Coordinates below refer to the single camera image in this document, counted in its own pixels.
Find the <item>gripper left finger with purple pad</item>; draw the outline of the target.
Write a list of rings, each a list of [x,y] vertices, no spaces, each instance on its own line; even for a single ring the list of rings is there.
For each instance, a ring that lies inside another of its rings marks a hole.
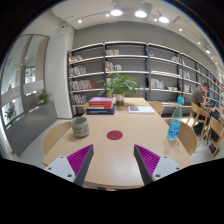
[[[59,156],[45,170],[78,186],[82,186],[93,155],[93,145],[88,145],[68,157]]]

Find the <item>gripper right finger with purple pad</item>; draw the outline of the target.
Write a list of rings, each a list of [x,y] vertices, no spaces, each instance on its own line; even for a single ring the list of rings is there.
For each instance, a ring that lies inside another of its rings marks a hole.
[[[137,144],[134,145],[134,156],[145,185],[181,170],[169,156],[159,156]]]

